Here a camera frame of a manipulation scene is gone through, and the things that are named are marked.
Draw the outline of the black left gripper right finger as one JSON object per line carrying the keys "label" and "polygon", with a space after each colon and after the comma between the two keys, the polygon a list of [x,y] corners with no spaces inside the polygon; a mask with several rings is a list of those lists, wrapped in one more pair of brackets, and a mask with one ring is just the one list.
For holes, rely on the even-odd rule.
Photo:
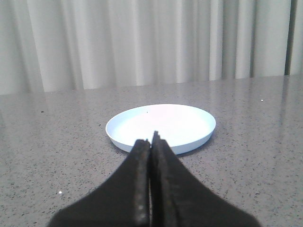
{"label": "black left gripper right finger", "polygon": [[154,227],[259,227],[259,221],[199,182],[154,132],[151,145]]}

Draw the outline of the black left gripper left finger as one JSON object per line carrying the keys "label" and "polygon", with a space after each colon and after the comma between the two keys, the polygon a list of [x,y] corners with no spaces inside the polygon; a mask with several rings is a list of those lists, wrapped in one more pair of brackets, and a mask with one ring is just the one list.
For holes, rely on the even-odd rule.
{"label": "black left gripper left finger", "polygon": [[89,195],[57,212],[50,227],[148,227],[150,143],[137,140],[124,162]]}

